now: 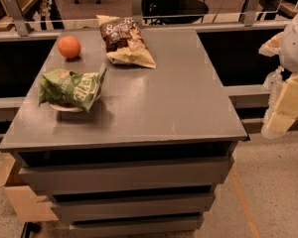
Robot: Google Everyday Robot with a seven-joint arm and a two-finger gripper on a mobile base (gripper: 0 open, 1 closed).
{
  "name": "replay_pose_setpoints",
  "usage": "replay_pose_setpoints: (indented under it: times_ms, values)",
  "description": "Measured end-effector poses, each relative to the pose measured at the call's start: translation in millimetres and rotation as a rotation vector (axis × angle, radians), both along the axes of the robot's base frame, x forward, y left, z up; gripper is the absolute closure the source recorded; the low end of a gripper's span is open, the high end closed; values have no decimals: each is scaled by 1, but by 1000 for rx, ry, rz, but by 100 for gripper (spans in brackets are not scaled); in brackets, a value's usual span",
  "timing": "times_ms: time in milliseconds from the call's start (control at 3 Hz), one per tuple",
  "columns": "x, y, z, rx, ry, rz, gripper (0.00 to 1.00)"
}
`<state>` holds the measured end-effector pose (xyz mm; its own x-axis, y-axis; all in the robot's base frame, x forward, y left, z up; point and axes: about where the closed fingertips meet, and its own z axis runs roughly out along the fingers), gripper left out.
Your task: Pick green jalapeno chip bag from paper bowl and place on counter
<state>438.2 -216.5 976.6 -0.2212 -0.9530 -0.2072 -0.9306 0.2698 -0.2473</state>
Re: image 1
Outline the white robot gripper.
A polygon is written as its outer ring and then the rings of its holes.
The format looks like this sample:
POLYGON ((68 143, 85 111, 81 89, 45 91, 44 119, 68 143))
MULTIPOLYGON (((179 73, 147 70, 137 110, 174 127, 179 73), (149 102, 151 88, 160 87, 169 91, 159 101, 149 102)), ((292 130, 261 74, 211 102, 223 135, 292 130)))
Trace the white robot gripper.
POLYGON ((280 41, 280 64, 293 73, 282 86, 275 111, 298 117, 298 13, 286 26, 280 41))

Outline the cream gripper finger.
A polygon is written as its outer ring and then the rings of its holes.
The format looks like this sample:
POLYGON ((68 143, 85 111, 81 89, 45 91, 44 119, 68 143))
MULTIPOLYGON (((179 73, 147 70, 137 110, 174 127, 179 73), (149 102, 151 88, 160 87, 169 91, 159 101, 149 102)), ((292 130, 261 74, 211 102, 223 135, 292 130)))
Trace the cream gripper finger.
POLYGON ((290 116, 273 112, 267 122, 266 128, 275 133, 286 133, 294 122, 295 119, 290 116))

